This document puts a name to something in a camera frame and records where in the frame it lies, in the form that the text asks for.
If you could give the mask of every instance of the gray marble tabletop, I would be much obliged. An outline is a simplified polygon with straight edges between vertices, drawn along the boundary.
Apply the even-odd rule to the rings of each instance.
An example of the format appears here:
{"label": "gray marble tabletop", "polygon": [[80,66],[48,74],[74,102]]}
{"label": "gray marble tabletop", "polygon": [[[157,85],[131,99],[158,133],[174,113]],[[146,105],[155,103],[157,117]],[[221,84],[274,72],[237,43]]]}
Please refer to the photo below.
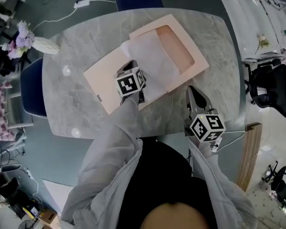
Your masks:
{"label": "gray marble tabletop", "polygon": [[56,55],[44,55],[42,87],[49,124],[55,135],[97,136],[108,114],[83,73],[128,40],[129,33],[167,14],[172,14],[184,27],[210,67],[141,110],[138,121],[141,136],[183,131],[183,120],[188,116],[185,89],[189,84],[207,94],[225,120],[237,118],[239,67],[224,20],[191,10],[139,9],[94,18],[51,38],[60,51]]}

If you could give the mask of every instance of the power adapter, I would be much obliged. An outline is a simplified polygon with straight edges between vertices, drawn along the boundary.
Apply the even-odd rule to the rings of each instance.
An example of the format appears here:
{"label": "power adapter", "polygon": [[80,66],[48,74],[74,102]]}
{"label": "power adapter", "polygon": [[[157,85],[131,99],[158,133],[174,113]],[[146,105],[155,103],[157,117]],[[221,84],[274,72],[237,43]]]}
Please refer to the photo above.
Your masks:
{"label": "power adapter", "polygon": [[80,7],[85,7],[85,6],[88,6],[89,4],[90,4],[90,0],[82,0],[82,1],[76,2],[74,4],[74,8],[77,9]]}

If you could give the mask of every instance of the white sleeve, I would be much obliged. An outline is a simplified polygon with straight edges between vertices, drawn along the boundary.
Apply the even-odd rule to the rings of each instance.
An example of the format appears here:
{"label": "white sleeve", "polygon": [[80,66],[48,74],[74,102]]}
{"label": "white sleeve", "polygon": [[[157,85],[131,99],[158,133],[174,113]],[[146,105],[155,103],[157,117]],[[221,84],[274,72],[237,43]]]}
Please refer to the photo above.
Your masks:
{"label": "white sleeve", "polygon": [[139,95],[126,98],[109,117],[83,160],[78,185],[70,192],[61,219],[73,223],[73,213],[90,205],[116,173],[142,147],[138,136]]}

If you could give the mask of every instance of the white tissue paper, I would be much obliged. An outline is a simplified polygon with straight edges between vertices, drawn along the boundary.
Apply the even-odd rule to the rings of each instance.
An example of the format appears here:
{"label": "white tissue paper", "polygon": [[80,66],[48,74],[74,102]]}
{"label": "white tissue paper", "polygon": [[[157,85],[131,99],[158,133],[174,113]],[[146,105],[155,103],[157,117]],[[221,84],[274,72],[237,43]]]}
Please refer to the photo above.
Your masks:
{"label": "white tissue paper", "polygon": [[179,69],[164,50],[156,30],[149,31],[121,45],[124,54],[136,60],[146,78],[143,88],[147,102],[165,94],[166,87],[179,75]]}

